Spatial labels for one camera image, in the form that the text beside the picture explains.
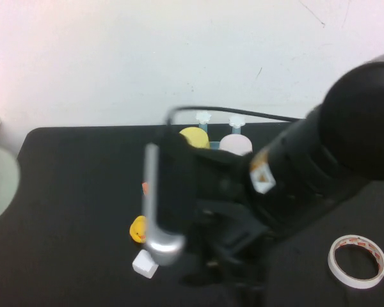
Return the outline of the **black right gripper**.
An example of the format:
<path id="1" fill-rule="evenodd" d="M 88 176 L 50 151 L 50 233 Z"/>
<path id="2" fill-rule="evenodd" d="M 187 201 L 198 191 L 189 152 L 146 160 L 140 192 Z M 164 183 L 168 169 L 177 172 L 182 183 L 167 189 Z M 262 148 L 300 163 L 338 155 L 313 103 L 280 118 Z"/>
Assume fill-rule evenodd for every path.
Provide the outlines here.
<path id="1" fill-rule="evenodd" d="M 242 156 L 194 148 L 180 134 L 158 144 L 158 225 L 184 238 L 164 256 L 189 287 L 225 285 L 239 306 L 262 306 L 275 217 L 272 146 Z"/>

